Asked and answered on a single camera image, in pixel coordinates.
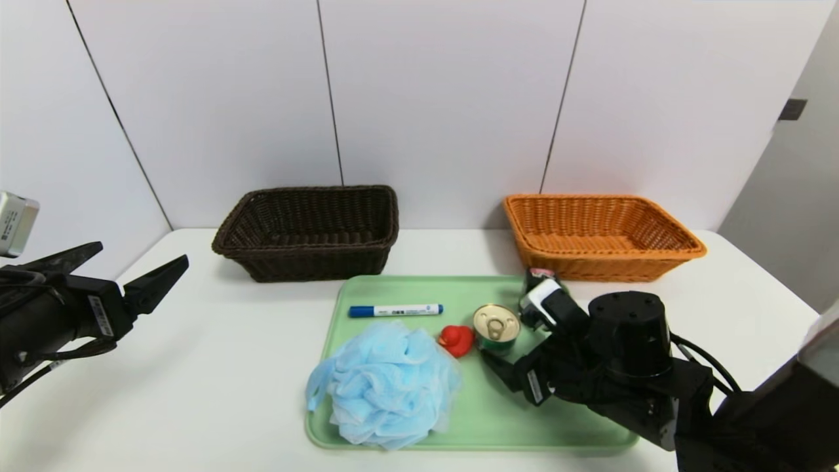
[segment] brown wicker basket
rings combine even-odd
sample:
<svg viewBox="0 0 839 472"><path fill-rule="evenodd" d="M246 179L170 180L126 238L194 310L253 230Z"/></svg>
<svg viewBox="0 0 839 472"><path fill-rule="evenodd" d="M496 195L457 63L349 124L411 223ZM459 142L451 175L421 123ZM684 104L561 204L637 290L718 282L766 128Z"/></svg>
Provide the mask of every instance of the brown wicker basket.
<svg viewBox="0 0 839 472"><path fill-rule="evenodd" d="M212 249L257 282L379 274L399 234L389 186L252 191L218 229Z"/></svg>
<svg viewBox="0 0 839 472"><path fill-rule="evenodd" d="M705 255L655 203L619 195L512 195L504 209L522 262L578 281L654 281Z"/></svg>

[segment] red rubber duck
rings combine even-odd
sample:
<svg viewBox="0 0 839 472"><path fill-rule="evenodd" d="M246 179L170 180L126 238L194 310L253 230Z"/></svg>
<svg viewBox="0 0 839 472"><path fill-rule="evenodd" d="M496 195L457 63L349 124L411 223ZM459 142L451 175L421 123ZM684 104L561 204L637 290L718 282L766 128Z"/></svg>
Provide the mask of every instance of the red rubber duck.
<svg viewBox="0 0 839 472"><path fill-rule="evenodd" d="M475 333L468 326L446 326L437 338L437 343L455 359L465 356L474 342Z"/></svg>

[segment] white wall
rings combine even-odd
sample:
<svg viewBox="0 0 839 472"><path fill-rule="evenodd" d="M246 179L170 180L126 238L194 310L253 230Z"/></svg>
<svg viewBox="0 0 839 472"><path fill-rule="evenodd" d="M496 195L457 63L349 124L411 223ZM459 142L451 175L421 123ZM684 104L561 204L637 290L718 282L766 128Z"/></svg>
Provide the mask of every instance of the white wall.
<svg viewBox="0 0 839 472"><path fill-rule="evenodd" d="M0 188L38 200L20 264L105 249L76 273L114 277L169 231L61 0L3 0Z"/></svg>
<svg viewBox="0 0 839 472"><path fill-rule="evenodd" d="M775 126L720 234L821 312L839 296L839 8L792 95L804 114Z"/></svg>
<svg viewBox="0 0 839 472"><path fill-rule="evenodd" d="M834 0L75 0L176 227L246 191L393 185L405 228L503 195L636 193L716 228ZM561 116L552 134L556 115Z"/></svg>
<svg viewBox="0 0 839 472"><path fill-rule="evenodd" d="M176 228L246 192L340 185L315 0L72 2Z"/></svg>
<svg viewBox="0 0 839 472"><path fill-rule="evenodd" d="M589 0L543 191L638 194L717 228L832 4Z"/></svg>
<svg viewBox="0 0 839 472"><path fill-rule="evenodd" d="M506 224L538 193L583 0L321 0L344 182L404 228Z"/></svg>

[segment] small can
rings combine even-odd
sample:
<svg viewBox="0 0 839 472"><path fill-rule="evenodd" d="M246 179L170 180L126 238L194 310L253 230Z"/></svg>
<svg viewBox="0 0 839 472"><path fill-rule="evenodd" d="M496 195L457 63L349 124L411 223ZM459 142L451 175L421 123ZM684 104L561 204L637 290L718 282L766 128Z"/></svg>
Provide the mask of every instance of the small can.
<svg viewBox="0 0 839 472"><path fill-rule="evenodd" d="M521 331L516 314L501 305L484 305L472 316L478 349L497 355L507 355Z"/></svg>

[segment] can lid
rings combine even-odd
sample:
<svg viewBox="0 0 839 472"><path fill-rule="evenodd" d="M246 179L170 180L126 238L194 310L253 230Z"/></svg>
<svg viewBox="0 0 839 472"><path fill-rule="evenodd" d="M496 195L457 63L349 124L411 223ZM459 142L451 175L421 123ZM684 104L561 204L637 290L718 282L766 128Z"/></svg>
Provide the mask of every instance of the can lid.
<svg viewBox="0 0 839 472"><path fill-rule="evenodd" d="M486 339L505 343L516 339L521 323L515 313L501 305L484 305L472 316L475 331Z"/></svg>

